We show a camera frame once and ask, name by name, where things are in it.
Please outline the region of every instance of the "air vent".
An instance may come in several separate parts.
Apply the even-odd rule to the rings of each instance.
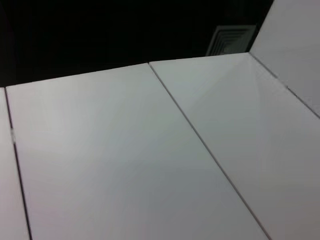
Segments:
[[[217,26],[206,51],[206,56],[246,52],[255,29],[255,25]]]

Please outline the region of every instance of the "dark background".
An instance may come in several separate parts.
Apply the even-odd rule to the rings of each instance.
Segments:
[[[203,57],[217,25],[257,25],[255,37],[271,4],[272,0],[1,1],[0,87]]]

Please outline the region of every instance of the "white surface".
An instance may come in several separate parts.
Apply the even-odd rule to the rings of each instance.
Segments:
[[[8,88],[33,240],[262,240],[147,64]]]
[[[247,53],[151,65],[271,238],[320,239],[320,120]]]
[[[28,240],[5,90],[0,88],[0,238]]]
[[[251,53],[320,115],[319,13],[319,0],[274,0]]]

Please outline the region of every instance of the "white tile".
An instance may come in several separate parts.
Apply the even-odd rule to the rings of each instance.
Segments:
[[[271,238],[320,239],[320,120],[247,53],[151,65]]]
[[[0,88],[0,238],[29,239],[4,88]]]
[[[266,239],[147,64],[8,94],[33,240]]]
[[[320,115],[320,2],[275,0],[251,53]]]

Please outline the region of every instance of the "panel seam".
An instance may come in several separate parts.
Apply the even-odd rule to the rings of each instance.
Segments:
[[[295,96],[295,98],[297,98],[299,100],[299,102],[301,102],[307,109],[309,109],[318,119],[320,119],[320,115],[318,113],[316,113],[316,111],[314,111],[304,100],[302,100],[296,93],[295,91],[293,91],[288,85],[285,85],[282,81],[280,81],[280,79],[278,78],[278,76],[273,73],[270,68],[268,68],[266,65],[263,64],[263,62],[261,62],[256,56],[254,56],[251,52],[249,52],[249,55],[256,61],[258,62],[258,64],[260,64],[269,74],[271,74],[285,89],[287,89],[290,94],[292,94],[293,96]]]
[[[234,191],[236,192],[236,194],[239,196],[239,198],[241,199],[241,201],[243,202],[243,204],[245,205],[245,207],[247,208],[247,210],[250,212],[250,214],[252,215],[252,217],[254,218],[254,220],[256,221],[256,223],[259,225],[259,227],[261,228],[261,230],[263,231],[263,233],[265,234],[265,236],[268,238],[268,240],[272,240],[271,236],[269,235],[269,233],[267,232],[267,230],[264,228],[264,226],[262,225],[262,223],[260,222],[260,220],[258,219],[258,217],[256,216],[256,214],[253,212],[253,210],[250,208],[249,204],[246,202],[246,200],[244,199],[244,197],[241,195],[241,193],[239,192],[239,190],[237,189],[236,185],[232,182],[231,178],[228,176],[228,174],[226,173],[226,171],[222,168],[221,164],[218,162],[218,160],[216,159],[216,157],[214,156],[214,154],[212,153],[212,151],[209,149],[208,145],[206,144],[206,142],[203,140],[203,138],[201,137],[201,135],[199,134],[199,132],[197,131],[197,129],[194,127],[194,125],[191,123],[191,121],[189,120],[189,118],[187,117],[187,115],[185,114],[185,112],[182,110],[182,108],[180,107],[180,105],[178,104],[178,102],[175,100],[175,98],[173,97],[173,95],[170,93],[170,91],[168,90],[168,88],[166,87],[166,85],[164,84],[164,82],[161,80],[160,76],[158,75],[158,73],[156,72],[156,70],[154,69],[154,67],[150,64],[149,67],[151,68],[151,70],[153,71],[154,75],[157,77],[157,79],[160,81],[160,83],[162,84],[162,86],[164,87],[164,89],[166,90],[166,92],[169,94],[169,96],[171,97],[172,101],[175,103],[175,105],[177,106],[177,108],[180,110],[180,112],[182,113],[182,115],[184,116],[185,120],[188,122],[188,124],[190,125],[190,127],[193,129],[194,133],[196,134],[196,136],[200,139],[201,143],[203,144],[203,146],[205,147],[205,149],[208,151],[208,153],[210,154],[210,156],[212,157],[213,161],[215,162],[215,164],[218,166],[218,168],[221,170],[221,172],[223,173],[223,175],[225,176],[225,178],[227,179],[227,181],[230,183],[230,185],[232,186],[232,188],[234,189]]]
[[[20,168],[19,158],[18,158],[15,131],[14,131],[13,121],[12,121],[11,112],[10,112],[10,105],[9,105],[7,88],[4,88],[4,94],[5,94],[6,108],[7,108],[8,118],[9,118],[9,123],[10,123],[10,132],[11,132],[11,140],[12,140],[14,156],[15,156],[15,163],[16,163],[16,168],[17,168],[17,173],[18,173],[18,178],[19,178],[19,183],[20,183],[22,203],[23,203],[23,208],[24,208],[24,216],[25,216],[26,226],[27,226],[27,230],[28,230],[29,240],[33,240],[31,227],[30,227],[30,221],[29,221],[29,214],[28,214],[28,209],[27,209],[27,204],[26,204],[25,190],[24,190],[23,180],[22,180],[22,176],[21,176],[21,168]]]

